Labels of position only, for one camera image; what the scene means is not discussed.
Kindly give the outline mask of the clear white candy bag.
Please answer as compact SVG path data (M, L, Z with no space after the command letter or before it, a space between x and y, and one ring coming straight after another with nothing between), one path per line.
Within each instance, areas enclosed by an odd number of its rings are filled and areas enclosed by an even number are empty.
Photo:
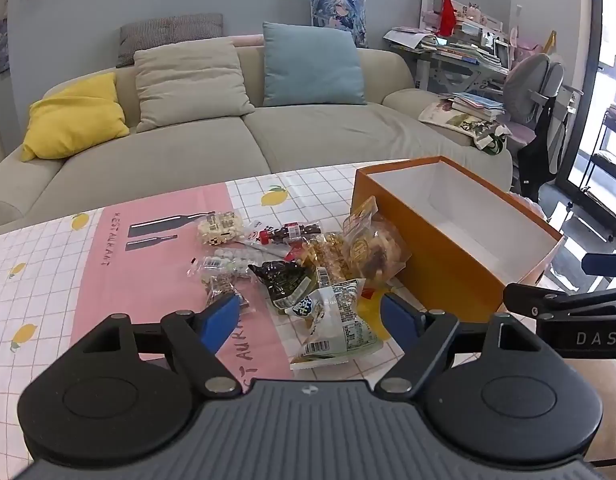
M239 300L239 307L247 309L249 301L236 283L249 281L253 277L250 266L260 266L261 263L263 258L254 249L217 248L209 256L193 258L186 275L204 286L206 304L212 304L221 296L233 294Z

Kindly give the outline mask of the white green snack packet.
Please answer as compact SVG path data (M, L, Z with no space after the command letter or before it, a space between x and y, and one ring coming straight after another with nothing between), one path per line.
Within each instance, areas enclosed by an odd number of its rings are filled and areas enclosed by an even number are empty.
M381 338L358 312L364 284L364 278L354 278L317 288L285 310L310 322L308 336L289 364L292 370L344 364L383 348Z

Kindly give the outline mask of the dark green snack bag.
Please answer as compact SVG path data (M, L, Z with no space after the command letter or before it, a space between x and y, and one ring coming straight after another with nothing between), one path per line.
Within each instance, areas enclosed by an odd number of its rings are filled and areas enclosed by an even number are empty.
M294 307L315 289L313 274L297 262L284 260L265 261L248 269L265 286L270 302L279 312Z

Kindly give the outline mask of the white peanut snack bag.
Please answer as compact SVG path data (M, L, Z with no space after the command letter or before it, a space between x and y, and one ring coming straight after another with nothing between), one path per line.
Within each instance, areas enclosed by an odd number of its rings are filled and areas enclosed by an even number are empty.
M241 237L243 233L243 219L235 211L212 211L197 223L197 240L205 245L227 244Z

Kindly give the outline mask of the cola bottle candy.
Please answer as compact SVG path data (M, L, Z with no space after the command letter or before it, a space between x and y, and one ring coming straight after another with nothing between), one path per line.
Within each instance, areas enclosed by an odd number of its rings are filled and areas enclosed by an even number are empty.
M318 224L303 224L297 222L286 223L280 228L265 228L259 232L259 242L262 245L302 243L321 234Z

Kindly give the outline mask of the golden crisps snack bag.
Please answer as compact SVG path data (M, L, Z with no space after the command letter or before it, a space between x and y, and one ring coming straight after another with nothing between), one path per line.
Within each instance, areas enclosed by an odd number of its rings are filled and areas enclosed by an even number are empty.
M337 284L355 278L344 255L344 237L339 233L317 234L301 245L300 263L317 272L320 283Z

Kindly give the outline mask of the orange cardboard box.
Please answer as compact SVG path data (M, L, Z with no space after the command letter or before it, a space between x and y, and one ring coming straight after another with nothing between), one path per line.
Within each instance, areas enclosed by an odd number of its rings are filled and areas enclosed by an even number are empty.
M512 194L442 156L359 169L352 205L369 197L411 252L401 284L464 322L487 321L507 284L537 284L563 243Z

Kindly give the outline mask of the pink lemon tablecloth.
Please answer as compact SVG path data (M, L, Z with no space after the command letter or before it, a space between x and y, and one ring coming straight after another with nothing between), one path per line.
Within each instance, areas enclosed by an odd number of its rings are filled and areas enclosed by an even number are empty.
M356 172L346 164L228 180L0 235L0 479L30 460L17 417L22 390L88 330L114 312L152 323L204 307L191 264L209 247L197 240L196 214L235 210L259 226L336 231Z

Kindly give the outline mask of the beige sofa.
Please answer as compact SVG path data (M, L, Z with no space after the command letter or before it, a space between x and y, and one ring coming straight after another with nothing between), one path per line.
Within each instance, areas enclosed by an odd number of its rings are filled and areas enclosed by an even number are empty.
M489 155L460 134L430 127L419 114L436 101L415 88L397 53L362 49L363 105L266 107L265 49L237 50L255 108L138 132L65 160L25 162L15 150L0 162L0 234L80 212L184 188L351 162L445 156L503 191L509 151Z

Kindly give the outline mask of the grey desk chair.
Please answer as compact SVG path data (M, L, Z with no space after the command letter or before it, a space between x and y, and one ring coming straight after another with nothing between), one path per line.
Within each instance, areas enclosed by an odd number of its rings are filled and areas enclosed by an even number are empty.
M536 123L548 104L558 96L565 70L561 58L536 53L518 62L506 77L501 122L509 128L506 147L514 154L535 139Z

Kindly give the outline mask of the stack of books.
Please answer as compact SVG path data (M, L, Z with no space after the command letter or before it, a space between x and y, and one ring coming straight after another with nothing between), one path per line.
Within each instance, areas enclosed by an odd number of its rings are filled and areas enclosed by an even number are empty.
M454 92L451 94L453 110L470 114L485 120L494 120L506 114L502 103L477 96L468 92Z

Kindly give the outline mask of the beige cushion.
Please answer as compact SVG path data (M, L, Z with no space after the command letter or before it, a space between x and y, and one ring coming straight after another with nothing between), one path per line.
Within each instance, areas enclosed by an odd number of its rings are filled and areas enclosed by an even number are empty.
M255 110L233 42L212 38L134 53L138 132Z

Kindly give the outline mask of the cluttered white desk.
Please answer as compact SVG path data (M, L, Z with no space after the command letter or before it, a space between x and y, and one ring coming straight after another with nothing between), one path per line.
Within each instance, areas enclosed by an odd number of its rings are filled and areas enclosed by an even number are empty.
M411 68L415 87L501 96L513 53L504 24L474 3L421 0L419 26L384 35Z

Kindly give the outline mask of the light blue cushion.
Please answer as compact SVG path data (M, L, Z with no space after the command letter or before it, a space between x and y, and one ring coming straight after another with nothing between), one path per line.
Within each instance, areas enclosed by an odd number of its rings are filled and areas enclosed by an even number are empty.
M265 22L265 106L365 103L350 32Z

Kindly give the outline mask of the anime print pillow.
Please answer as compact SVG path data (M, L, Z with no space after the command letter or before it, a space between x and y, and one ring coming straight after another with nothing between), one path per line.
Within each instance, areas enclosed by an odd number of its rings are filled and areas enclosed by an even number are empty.
M350 32L358 48L367 47L366 0L309 0L310 22L315 27L327 27Z

